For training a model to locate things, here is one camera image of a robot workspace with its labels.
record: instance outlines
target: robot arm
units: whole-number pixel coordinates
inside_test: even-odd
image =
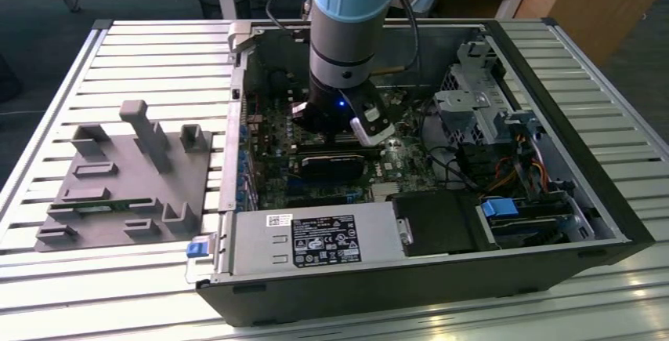
[[[413,0],[411,9],[425,10],[431,1]],[[391,2],[313,0],[311,7],[307,102],[330,121],[338,121],[330,122],[333,129],[341,127],[341,120],[350,123],[365,146],[377,145],[394,133],[369,80],[385,11]]]

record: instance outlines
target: white sticker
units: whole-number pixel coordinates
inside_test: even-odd
[[[267,227],[290,226],[291,214],[267,214]]]

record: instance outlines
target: power supply label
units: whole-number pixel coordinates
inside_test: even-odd
[[[353,215],[293,219],[291,229],[297,268],[362,261]]]

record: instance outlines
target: white table leg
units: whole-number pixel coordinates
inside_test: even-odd
[[[521,6],[522,0],[501,0],[499,9],[497,10],[497,15],[494,18],[501,20],[509,20],[515,15],[518,6]]]
[[[237,8],[234,6],[234,0],[218,0],[221,4],[221,13],[223,20],[237,19]]]

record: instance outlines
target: slotted metal surface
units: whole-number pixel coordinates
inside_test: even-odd
[[[54,113],[50,128],[47,123],[42,126],[46,134],[41,147],[31,162],[21,159],[29,169],[17,181],[17,192],[0,221],[0,339],[94,336],[122,340],[489,340],[666,336],[666,146],[648,134],[571,44],[556,38],[558,31],[538,21],[503,23],[503,27],[530,65],[538,68],[544,87],[658,240],[651,248],[614,266],[584,271],[547,292],[238,329],[225,324],[185,281],[185,242],[33,252],[35,229],[74,154],[67,144],[74,127],[99,122],[109,134],[129,133],[117,111],[119,102],[130,97],[141,96],[147,101],[149,117],[162,121],[165,131],[195,122],[215,133],[202,231],[215,228],[230,98],[230,65],[223,60],[227,23],[118,21],[109,31],[90,35],[81,61],[65,79],[61,110]],[[526,107],[510,79],[509,86]],[[210,266],[199,264],[195,269],[203,271]]]

